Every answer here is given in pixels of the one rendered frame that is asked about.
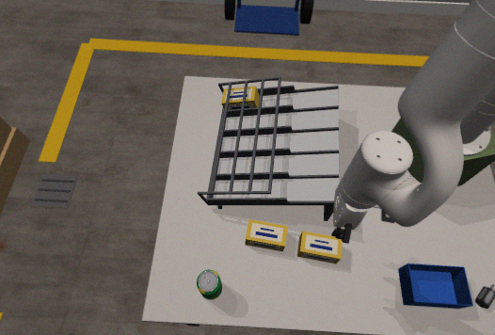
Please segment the yellow carton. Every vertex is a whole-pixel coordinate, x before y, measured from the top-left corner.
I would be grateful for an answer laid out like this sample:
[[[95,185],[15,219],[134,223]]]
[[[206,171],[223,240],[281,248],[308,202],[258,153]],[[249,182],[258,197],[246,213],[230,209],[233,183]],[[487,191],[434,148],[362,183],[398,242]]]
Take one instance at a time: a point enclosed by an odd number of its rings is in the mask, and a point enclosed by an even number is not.
[[[337,239],[334,236],[302,231],[299,236],[297,257],[327,263],[337,263],[342,258],[342,239]]]
[[[247,225],[247,246],[277,251],[285,248],[288,226],[250,219]]]
[[[222,105],[225,109],[228,90],[224,89],[222,96]],[[241,109],[243,101],[244,88],[232,88],[229,101],[228,110]],[[245,102],[245,108],[259,107],[260,95],[258,89],[255,87],[247,87],[247,96]]]

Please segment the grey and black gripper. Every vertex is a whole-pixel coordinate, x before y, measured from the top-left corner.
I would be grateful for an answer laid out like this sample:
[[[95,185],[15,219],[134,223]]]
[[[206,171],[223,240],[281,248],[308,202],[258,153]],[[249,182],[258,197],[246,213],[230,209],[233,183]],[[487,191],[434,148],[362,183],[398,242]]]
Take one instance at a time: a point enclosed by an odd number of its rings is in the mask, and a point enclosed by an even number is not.
[[[351,231],[354,230],[365,217],[368,209],[359,209],[349,205],[341,196],[339,186],[335,191],[333,225],[337,227],[331,236],[342,239],[349,244]],[[341,227],[345,227],[341,229]],[[340,236],[340,237],[339,237]]]

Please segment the blue open tray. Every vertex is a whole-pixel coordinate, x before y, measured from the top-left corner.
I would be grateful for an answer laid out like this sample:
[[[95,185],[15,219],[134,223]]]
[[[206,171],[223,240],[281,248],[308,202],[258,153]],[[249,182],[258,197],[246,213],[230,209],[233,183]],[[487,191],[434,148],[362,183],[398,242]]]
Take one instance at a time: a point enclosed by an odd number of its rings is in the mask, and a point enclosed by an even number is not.
[[[408,263],[398,268],[398,272],[404,305],[468,307],[470,288],[459,266]]]

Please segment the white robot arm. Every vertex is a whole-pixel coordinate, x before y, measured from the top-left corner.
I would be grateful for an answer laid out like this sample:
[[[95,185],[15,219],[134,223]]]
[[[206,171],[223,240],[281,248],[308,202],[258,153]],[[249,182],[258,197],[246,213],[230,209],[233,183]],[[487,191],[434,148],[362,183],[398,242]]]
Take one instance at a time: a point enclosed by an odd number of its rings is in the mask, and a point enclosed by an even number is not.
[[[339,188],[349,205],[382,209],[381,221],[411,227],[450,198],[464,156],[481,152],[490,141],[495,0],[470,2],[403,91],[398,112],[422,155],[423,184],[408,172],[413,152],[407,141],[376,131],[363,139]]]

